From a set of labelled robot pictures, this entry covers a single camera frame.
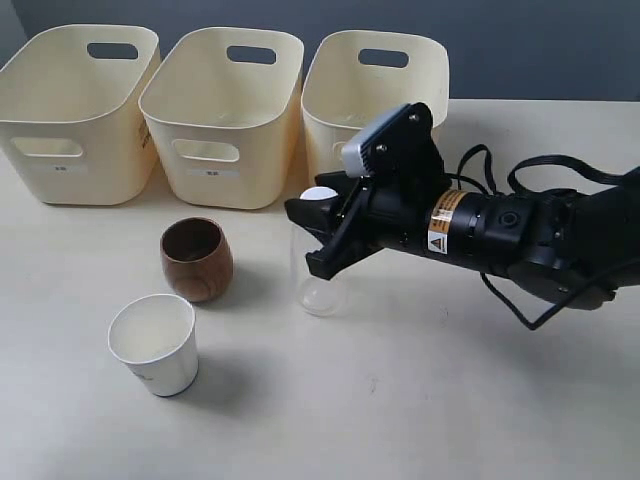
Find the brown wooden cup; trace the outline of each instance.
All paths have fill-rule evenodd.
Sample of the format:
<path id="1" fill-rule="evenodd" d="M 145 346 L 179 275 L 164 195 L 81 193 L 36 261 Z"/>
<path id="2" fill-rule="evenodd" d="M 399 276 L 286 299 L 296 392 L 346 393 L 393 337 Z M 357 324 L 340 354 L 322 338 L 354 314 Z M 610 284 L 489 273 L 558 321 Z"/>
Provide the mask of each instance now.
<path id="1" fill-rule="evenodd" d="M 207 218 L 185 218 L 160 240 L 162 269 L 176 293 L 190 302 L 222 295 L 233 278 L 233 257 L 220 226 Z"/>

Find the table surface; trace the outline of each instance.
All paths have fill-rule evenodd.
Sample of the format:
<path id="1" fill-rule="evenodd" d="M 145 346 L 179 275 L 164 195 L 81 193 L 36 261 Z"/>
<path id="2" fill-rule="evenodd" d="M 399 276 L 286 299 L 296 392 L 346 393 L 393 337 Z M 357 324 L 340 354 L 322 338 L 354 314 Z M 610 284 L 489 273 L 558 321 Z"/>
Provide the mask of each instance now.
<path id="1" fill-rule="evenodd" d="M 640 104 L 454 100 L 439 145 L 452 170 L 486 143 L 504 188 L 511 166 L 543 153 L 626 172 L 640 163 L 639 126 Z M 531 170 L 534 187 L 597 188 Z M 297 158 L 283 198 L 305 176 Z M 384 251 L 350 271 L 347 311 L 318 319 L 292 301 L 282 200 L 190 206 L 158 165 L 120 207 L 52 207 L 4 158 L 0 200 L 0 478 L 640 474 L 640 290 L 530 333 L 477 274 Z M 107 328 L 129 301 L 170 291 L 160 235 L 202 215 L 224 228 L 236 276 L 197 307 L 196 382 L 161 399 L 111 357 Z M 547 308 L 498 282 L 530 316 Z"/>

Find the paper cup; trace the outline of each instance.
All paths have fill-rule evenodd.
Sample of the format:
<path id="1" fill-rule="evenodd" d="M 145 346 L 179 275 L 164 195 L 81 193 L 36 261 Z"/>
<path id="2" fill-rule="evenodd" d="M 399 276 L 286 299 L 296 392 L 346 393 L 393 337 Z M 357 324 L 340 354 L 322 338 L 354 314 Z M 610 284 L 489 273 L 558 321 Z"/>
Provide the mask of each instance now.
<path id="1" fill-rule="evenodd" d="M 198 372 L 195 323 L 195 311 L 182 297 L 142 297 L 111 322 L 109 350 L 151 393 L 170 397 L 186 390 Z"/>

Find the gray wall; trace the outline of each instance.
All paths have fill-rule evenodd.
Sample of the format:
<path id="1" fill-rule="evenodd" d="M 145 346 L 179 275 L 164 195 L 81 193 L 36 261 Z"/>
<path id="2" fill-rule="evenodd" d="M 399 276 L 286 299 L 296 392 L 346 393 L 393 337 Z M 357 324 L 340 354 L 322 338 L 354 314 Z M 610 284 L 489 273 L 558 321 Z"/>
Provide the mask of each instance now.
<path id="1" fill-rule="evenodd" d="M 0 0 L 0 67 L 27 41 L 10 0 Z"/>
<path id="2" fill-rule="evenodd" d="M 449 50 L 451 96 L 640 100 L 638 0 L 14 0 L 28 35 L 138 24 L 163 54 L 213 25 L 283 30 L 306 45 L 349 28 L 417 33 Z"/>

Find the plastic storage bin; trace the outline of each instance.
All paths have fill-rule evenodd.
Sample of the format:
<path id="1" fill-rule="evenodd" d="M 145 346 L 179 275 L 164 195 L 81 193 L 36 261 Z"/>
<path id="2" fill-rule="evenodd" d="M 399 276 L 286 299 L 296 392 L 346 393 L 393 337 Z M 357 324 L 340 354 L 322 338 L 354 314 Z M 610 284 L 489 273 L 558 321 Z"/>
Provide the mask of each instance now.
<path id="1" fill-rule="evenodd" d="M 435 127 L 449 102 L 449 58 L 438 42 L 417 35 L 348 30 L 325 38 L 302 92 L 310 180 L 344 170 L 342 146 L 379 114 L 424 102 Z"/>
<path id="2" fill-rule="evenodd" d="M 142 97 L 174 193 L 207 206 L 264 207 L 298 136 L 304 47 L 287 33 L 205 28 L 183 37 Z"/>
<path id="3" fill-rule="evenodd" d="M 113 205 L 145 186 L 157 154 L 137 105 L 160 65 L 134 26 L 67 25 L 0 71 L 0 148 L 41 201 Z"/>

